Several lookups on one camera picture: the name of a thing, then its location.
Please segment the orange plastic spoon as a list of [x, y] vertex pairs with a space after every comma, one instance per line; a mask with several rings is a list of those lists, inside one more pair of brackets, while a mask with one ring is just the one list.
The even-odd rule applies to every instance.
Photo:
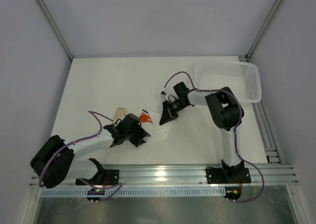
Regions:
[[146, 114], [145, 114], [145, 115], [140, 115], [140, 116], [139, 116], [139, 119], [140, 119], [141, 122], [143, 122], [143, 120], [144, 120], [146, 117], [149, 118]]

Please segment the white paper napkin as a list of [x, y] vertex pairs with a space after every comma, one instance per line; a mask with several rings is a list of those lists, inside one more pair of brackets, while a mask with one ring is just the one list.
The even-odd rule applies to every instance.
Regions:
[[146, 137], [145, 141], [147, 143], [154, 143], [154, 142], [160, 142], [167, 138], [169, 135], [173, 125], [175, 124], [174, 121], [171, 121], [169, 123], [166, 123], [164, 125], [159, 125], [160, 119], [161, 119], [161, 113], [158, 113], [156, 111], [152, 111], [149, 109], [145, 109], [149, 113], [149, 118], [151, 118], [152, 123], [149, 122], [141, 122], [142, 128], [149, 133], [151, 136]]

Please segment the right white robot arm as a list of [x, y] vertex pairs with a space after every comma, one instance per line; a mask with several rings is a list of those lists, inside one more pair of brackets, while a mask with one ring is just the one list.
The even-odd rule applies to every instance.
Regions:
[[238, 136], [244, 111], [231, 89], [224, 87], [210, 91], [190, 90], [184, 82], [176, 84], [173, 89], [177, 96], [174, 100], [163, 101], [159, 124], [162, 126], [175, 120], [178, 112], [189, 106], [208, 107], [213, 123], [220, 129], [222, 136], [223, 159], [218, 173], [227, 182], [240, 181], [245, 167], [238, 150]]

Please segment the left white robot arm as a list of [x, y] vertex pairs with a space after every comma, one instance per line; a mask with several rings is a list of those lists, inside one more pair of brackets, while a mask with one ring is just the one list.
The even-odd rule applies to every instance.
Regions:
[[30, 162], [38, 175], [39, 187], [54, 188], [66, 179], [74, 179], [77, 185], [116, 185], [108, 171], [95, 158], [81, 160], [90, 153], [112, 148], [124, 142], [135, 147], [146, 143], [150, 134], [142, 127], [139, 118], [129, 113], [85, 137], [62, 139], [51, 136]]

